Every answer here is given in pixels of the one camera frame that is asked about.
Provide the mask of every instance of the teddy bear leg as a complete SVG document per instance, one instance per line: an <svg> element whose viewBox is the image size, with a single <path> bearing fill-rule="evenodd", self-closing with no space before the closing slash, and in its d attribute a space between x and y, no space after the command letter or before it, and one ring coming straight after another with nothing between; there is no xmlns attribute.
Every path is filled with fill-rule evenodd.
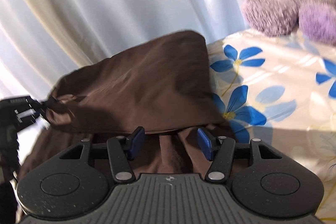
<svg viewBox="0 0 336 224"><path fill-rule="evenodd" d="M245 0L241 9L250 26L269 37L289 34L298 20L293 0Z"/></svg>
<svg viewBox="0 0 336 224"><path fill-rule="evenodd" d="M310 39L336 45L336 10L331 5L304 5L299 11L299 26Z"/></svg>

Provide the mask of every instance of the floral fabric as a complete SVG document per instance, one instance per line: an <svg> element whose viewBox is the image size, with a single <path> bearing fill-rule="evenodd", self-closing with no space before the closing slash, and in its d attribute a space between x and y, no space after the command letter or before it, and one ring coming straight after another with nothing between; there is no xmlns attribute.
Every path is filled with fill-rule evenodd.
<svg viewBox="0 0 336 224"><path fill-rule="evenodd" d="M336 223L336 49L296 30L208 45L213 100L240 142L260 138L317 174L317 217Z"/></svg>

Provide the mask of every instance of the blue flower print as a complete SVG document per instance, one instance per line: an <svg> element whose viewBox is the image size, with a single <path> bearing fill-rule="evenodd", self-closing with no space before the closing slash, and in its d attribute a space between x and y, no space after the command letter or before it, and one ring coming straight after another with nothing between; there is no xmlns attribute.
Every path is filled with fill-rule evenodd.
<svg viewBox="0 0 336 224"><path fill-rule="evenodd" d="M296 48L298 50L306 50L314 55L320 55L318 49L310 43L310 40L303 35L291 34L289 37L289 43L286 47Z"/></svg>
<svg viewBox="0 0 336 224"><path fill-rule="evenodd" d="M236 139L240 143L248 143L250 134L246 128L238 121L253 126L263 126L266 117L251 106L243 106L247 100L248 86L237 87L231 94L227 107L221 98L213 93L213 101L223 117L229 122Z"/></svg>
<svg viewBox="0 0 336 224"><path fill-rule="evenodd" d="M321 85L329 80L333 80L333 84L329 90L329 96L336 99L336 64L328 59L323 59L325 70L327 73L317 73L316 82Z"/></svg>
<svg viewBox="0 0 336 224"><path fill-rule="evenodd" d="M265 115L267 123L263 127L254 127L253 135L272 144L273 128L271 122L281 122L293 114L297 107L296 100L275 104L284 94L285 87L281 85L270 86L262 90L256 97L253 106Z"/></svg>
<svg viewBox="0 0 336 224"><path fill-rule="evenodd" d="M230 46L226 45L224 48L224 54L228 59L220 60L213 63L210 67L216 72L225 72L236 66L245 66L245 67L260 67L265 59L249 59L248 58L255 56L261 53L263 50L259 47L250 47L243 49L238 57L238 51Z"/></svg>

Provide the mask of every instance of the black gripper base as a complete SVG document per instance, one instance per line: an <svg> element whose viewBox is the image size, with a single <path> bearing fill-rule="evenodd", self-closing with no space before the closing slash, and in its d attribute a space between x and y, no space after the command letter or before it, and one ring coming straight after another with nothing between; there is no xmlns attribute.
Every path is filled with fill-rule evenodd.
<svg viewBox="0 0 336 224"><path fill-rule="evenodd" d="M67 221L27 216L21 224L321 224L313 215L272 220L238 205L226 187L203 181L198 174L142 174L138 181L117 185L93 212Z"/></svg>

